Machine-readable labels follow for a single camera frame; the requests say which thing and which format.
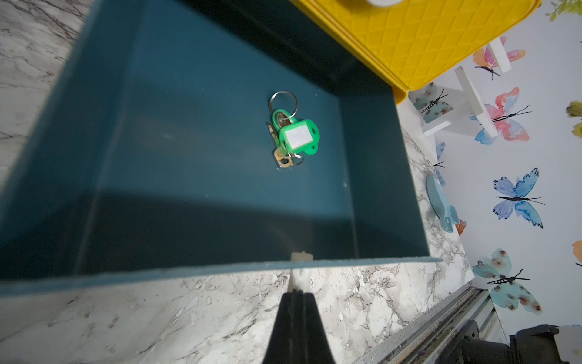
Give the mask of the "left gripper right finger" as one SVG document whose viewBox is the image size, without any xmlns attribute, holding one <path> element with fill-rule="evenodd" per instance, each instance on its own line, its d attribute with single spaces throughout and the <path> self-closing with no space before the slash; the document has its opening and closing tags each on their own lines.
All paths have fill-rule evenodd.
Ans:
<svg viewBox="0 0 582 364">
<path fill-rule="evenodd" d="M 315 296 L 299 291 L 296 314 L 296 362 L 335 363 Z"/>
</svg>

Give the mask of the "yellow plastic drawer cabinet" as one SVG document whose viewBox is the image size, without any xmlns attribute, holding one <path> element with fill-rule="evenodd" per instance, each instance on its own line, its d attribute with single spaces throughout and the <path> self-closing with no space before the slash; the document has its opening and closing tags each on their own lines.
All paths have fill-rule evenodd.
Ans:
<svg viewBox="0 0 582 364">
<path fill-rule="evenodd" d="M 393 88 L 397 103 L 524 21 L 539 1 L 367 1 L 293 3 Z"/>
</svg>

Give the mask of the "teal drawer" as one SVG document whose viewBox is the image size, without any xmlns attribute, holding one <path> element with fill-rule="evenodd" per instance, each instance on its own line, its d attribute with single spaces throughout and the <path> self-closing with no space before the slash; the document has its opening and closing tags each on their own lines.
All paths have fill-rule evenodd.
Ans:
<svg viewBox="0 0 582 364">
<path fill-rule="evenodd" d="M 318 152 L 281 169 L 281 90 Z M 4 297 L 430 262 L 392 88 L 288 1 L 98 1 L 1 195 Z"/>
</svg>

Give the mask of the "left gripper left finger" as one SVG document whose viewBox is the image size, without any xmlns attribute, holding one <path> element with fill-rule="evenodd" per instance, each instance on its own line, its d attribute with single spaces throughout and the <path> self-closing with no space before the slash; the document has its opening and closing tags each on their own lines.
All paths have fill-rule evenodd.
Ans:
<svg viewBox="0 0 582 364">
<path fill-rule="evenodd" d="M 263 363 L 293 363 L 294 300 L 297 291 L 285 293 L 271 332 Z"/>
</svg>

